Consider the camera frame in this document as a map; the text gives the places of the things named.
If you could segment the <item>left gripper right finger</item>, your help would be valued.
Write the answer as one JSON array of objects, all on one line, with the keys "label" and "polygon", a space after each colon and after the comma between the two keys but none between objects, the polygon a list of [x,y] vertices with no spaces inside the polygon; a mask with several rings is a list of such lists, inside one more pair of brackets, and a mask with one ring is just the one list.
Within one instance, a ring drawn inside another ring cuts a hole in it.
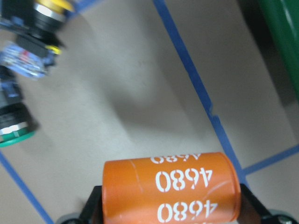
[{"label": "left gripper right finger", "polygon": [[241,210],[238,216],[239,224],[270,224],[272,214],[254,196],[250,189],[243,183],[241,187]]}]

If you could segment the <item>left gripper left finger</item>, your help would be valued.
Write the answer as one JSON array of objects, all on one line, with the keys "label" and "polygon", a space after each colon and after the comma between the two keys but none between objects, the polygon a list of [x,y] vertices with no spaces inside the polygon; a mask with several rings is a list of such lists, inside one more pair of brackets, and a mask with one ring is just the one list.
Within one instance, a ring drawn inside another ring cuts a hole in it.
[{"label": "left gripper left finger", "polygon": [[83,207],[79,219],[83,224],[102,224],[102,186],[95,186]]}]

